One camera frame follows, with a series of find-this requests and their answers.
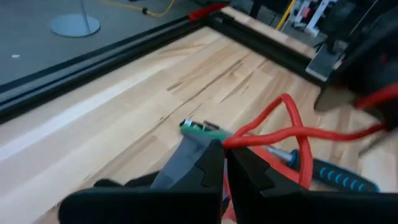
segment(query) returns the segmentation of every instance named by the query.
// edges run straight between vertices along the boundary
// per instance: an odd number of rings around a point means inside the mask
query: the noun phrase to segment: wood grain
[[[224,10],[312,54],[303,43]],[[289,93],[306,126],[349,132],[374,122],[349,107],[315,114],[318,92],[227,37],[209,28],[198,30],[0,126],[0,223],[57,223],[57,205],[69,193],[102,177],[124,183],[161,169],[182,138],[178,124],[184,118],[235,131],[275,97]],[[288,125],[281,106],[256,132]],[[358,159],[358,149],[369,141],[310,140],[315,157],[359,172],[384,191],[396,191],[394,142]],[[292,138],[278,146],[291,150],[297,144]]]

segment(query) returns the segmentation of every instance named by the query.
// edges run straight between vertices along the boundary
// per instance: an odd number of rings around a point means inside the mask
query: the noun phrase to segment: blue screwdriver handle
[[[300,154],[298,150],[293,150],[291,154],[293,155],[293,159],[288,166],[295,170],[300,170]],[[375,183],[364,177],[320,159],[313,160],[312,178],[322,184],[344,192],[380,191]]]

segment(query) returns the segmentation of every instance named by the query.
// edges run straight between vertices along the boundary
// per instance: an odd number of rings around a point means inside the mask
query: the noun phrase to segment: round metal base
[[[100,29],[100,22],[94,17],[87,16],[87,23],[83,14],[67,14],[57,16],[50,21],[52,32],[65,37],[86,37]]]

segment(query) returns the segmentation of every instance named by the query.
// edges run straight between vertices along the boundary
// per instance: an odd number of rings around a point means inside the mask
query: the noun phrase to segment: wooden table
[[[309,56],[313,49],[230,8],[248,26]],[[57,223],[57,204],[108,177],[120,183],[159,170],[182,136],[184,118],[230,131],[289,93],[306,126],[349,132],[374,122],[350,107],[317,115],[319,88],[222,36],[200,29],[0,126],[0,223]],[[283,106],[256,129],[290,125]],[[397,153],[386,142],[358,158],[369,142],[311,139],[315,157],[397,190]],[[293,138],[277,146],[296,147]],[[313,186],[314,190],[322,189]]]

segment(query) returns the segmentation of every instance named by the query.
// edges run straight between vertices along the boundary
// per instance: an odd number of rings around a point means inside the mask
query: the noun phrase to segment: yellow cable
[[[276,26],[276,30],[280,30],[280,28],[282,27],[282,25],[284,24],[287,15],[289,15],[290,10],[292,10],[292,7],[294,6],[294,3],[296,3],[296,0],[292,0],[288,6],[288,8],[286,9],[284,16],[282,16],[282,18],[280,19],[278,25]]]
[[[105,4],[110,4],[110,5],[119,6],[119,7],[125,7],[125,8],[128,8],[128,9],[133,9],[133,10],[137,10],[137,11],[141,11],[141,12],[143,10],[143,7],[137,7],[137,6],[133,6],[133,5],[129,5],[129,4],[123,4],[123,3],[120,3],[120,2],[109,1],[109,0],[99,0],[99,1],[102,2],[102,3],[105,3]],[[152,11],[148,10],[147,11],[147,15],[150,15],[152,17],[162,17],[162,16],[164,16],[164,15],[166,15],[168,13],[168,11],[172,8],[173,4],[174,4],[174,0],[172,0],[170,2],[170,4],[167,7],[167,9],[164,12],[162,12],[162,13],[152,12]]]

